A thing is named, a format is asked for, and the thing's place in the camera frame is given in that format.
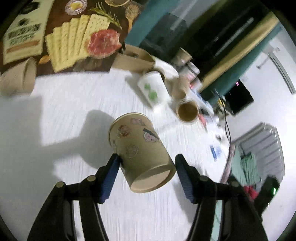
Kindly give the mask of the brown sticker paper cup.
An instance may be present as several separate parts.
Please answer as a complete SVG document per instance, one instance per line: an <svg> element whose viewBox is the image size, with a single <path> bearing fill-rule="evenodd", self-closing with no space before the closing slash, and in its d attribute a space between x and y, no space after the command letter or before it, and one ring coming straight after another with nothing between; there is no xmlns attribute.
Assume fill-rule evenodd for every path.
<svg viewBox="0 0 296 241"><path fill-rule="evenodd" d="M121 169L132 192L154 191L173 178L173 160L146 115L120 116L111 124L108 140L122 159Z"/></svg>

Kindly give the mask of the cracker gift box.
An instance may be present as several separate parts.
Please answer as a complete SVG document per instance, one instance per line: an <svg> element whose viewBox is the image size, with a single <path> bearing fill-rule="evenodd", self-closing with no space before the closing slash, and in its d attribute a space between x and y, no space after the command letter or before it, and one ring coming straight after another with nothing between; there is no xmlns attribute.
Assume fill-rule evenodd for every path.
<svg viewBox="0 0 296 241"><path fill-rule="evenodd" d="M140 1L1 1L1 72L34 58L37 75L107 72Z"/></svg>

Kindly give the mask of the yellow curtain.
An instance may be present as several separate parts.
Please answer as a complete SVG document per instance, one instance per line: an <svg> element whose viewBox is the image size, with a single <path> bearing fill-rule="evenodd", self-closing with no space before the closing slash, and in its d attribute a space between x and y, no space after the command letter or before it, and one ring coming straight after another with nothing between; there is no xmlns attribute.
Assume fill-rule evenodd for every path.
<svg viewBox="0 0 296 241"><path fill-rule="evenodd" d="M203 91L223 73L251 52L279 23L273 12L268 13L205 77L198 92Z"/></svg>

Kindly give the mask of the brown paper tray box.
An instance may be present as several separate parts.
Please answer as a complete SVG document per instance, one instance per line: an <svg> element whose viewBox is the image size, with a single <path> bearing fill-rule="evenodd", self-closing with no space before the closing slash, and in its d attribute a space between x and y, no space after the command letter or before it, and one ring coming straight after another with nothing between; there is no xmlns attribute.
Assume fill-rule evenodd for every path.
<svg viewBox="0 0 296 241"><path fill-rule="evenodd" d="M147 51L133 45L125 44L125 49L118 52L112 68L143 73L153 68L154 58Z"/></svg>

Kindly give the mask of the grey radiator headboard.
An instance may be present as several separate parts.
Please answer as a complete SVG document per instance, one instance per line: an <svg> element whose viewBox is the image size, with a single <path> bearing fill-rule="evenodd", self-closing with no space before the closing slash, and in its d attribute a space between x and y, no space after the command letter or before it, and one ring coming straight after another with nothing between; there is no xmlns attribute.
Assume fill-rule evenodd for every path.
<svg viewBox="0 0 296 241"><path fill-rule="evenodd" d="M273 176L281 183L285 176L285 163L276 127L259 123L234 141L241 154L253 154L262 180Z"/></svg>

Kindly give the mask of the red plastic bag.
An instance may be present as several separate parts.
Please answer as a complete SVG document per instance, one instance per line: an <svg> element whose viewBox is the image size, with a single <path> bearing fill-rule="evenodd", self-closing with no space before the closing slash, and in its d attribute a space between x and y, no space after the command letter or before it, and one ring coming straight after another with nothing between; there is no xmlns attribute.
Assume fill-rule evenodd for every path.
<svg viewBox="0 0 296 241"><path fill-rule="evenodd" d="M254 201L259 194L252 186L243 186L243 190L251 201Z"/></svg>

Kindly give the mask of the brown paper cup lying back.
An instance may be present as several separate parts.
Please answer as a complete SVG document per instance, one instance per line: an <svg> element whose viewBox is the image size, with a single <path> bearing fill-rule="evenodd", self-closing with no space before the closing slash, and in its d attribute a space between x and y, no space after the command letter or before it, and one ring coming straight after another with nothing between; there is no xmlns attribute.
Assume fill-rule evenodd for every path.
<svg viewBox="0 0 296 241"><path fill-rule="evenodd" d="M187 78L178 77L173 80L171 96L174 100L185 100L190 89Z"/></svg>

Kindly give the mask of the white air conditioner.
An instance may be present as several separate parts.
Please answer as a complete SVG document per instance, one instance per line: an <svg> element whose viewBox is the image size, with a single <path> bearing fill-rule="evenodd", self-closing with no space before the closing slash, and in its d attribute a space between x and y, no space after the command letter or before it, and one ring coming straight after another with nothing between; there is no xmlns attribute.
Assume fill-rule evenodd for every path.
<svg viewBox="0 0 296 241"><path fill-rule="evenodd" d="M263 53L267 55L267 58L256 66L257 69L261 69L263 65L270 60L273 65L276 67L280 75L282 76L284 82L286 83L288 90L292 95L295 94L295 86L292 83L292 80L290 76L288 75L286 69L282 65L282 63L279 61L279 59L276 57L275 53L280 51L278 47L274 48L271 44L267 44L267 46L263 49Z"/></svg>

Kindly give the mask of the white paper cup green print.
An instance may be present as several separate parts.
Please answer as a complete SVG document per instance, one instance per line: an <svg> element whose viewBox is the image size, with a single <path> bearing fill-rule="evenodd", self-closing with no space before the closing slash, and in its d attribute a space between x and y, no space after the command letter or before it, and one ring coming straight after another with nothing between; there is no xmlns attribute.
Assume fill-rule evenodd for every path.
<svg viewBox="0 0 296 241"><path fill-rule="evenodd" d="M156 70L140 77L137 86L151 108L167 104L171 100L161 73Z"/></svg>

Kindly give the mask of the brown paper cup by box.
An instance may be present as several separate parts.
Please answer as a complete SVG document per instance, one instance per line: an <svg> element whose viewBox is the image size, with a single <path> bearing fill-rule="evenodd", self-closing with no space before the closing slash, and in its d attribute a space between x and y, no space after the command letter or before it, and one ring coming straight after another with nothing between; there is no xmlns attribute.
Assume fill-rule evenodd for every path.
<svg viewBox="0 0 296 241"><path fill-rule="evenodd" d="M36 60L30 57L1 75L1 95L31 93L37 76Z"/></svg>

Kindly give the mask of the brown paper cup open front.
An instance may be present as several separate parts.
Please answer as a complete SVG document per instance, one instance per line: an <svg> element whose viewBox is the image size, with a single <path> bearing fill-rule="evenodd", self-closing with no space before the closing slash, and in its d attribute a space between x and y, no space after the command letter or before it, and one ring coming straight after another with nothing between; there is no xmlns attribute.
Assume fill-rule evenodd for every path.
<svg viewBox="0 0 296 241"><path fill-rule="evenodd" d="M176 107L176 114L181 121L192 123L199 115L198 105L193 100L180 102Z"/></svg>

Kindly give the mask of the blue white card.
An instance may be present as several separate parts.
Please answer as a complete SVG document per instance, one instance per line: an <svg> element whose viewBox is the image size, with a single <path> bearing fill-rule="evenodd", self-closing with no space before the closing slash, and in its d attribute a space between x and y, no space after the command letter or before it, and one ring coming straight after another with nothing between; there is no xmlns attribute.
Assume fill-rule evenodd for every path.
<svg viewBox="0 0 296 241"><path fill-rule="evenodd" d="M214 145L210 145L210 150L213 156L214 161L217 161L221 154L222 154L222 150L220 146L214 146Z"/></svg>

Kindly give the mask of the teal curtain left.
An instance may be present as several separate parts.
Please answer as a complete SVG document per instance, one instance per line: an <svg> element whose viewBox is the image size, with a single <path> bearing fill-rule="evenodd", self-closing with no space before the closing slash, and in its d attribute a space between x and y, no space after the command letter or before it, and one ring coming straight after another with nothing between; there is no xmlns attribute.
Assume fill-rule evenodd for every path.
<svg viewBox="0 0 296 241"><path fill-rule="evenodd" d="M156 43L159 37L166 36L169 29L174 29L183 21L178 14L187 4L187 1L148 1L128 33L125 43L139 46L146 38Z"/></svg>

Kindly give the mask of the upright brown cup back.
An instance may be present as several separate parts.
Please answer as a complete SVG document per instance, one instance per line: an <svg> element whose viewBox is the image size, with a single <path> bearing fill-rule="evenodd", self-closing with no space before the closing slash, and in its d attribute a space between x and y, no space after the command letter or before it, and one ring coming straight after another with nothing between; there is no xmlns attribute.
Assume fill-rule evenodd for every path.
<svg viewBox="0 0 296 241"><path fill-rule="evenodd" d="M177 57L177 65L178 66L184 66L190 60L192 60L192 56L183 48L180 48L178 50L176 57Z"/></svg>

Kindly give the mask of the white lace tablecloth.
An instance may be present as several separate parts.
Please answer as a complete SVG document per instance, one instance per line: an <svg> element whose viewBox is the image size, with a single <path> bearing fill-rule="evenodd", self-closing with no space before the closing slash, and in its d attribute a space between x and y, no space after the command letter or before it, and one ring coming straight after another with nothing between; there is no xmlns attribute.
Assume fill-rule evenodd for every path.
<svg viewBox="0 0 296 241"><path fill-rule="evenodd" d="M224 132L183 123L169 105L150 109L137 80L116 69L43 76L32 94L1 98L1 216L18 240L27 239L57 182L81 182L106 164L113 153L108 130L125 113L145 114L172 158L181 153L201 174L221 179L229 152L218 140ZM221 147L217 161L210 145ZM110 240L185 240L195 211L177 176L137 194L121 172L100 206Z"/></svg>

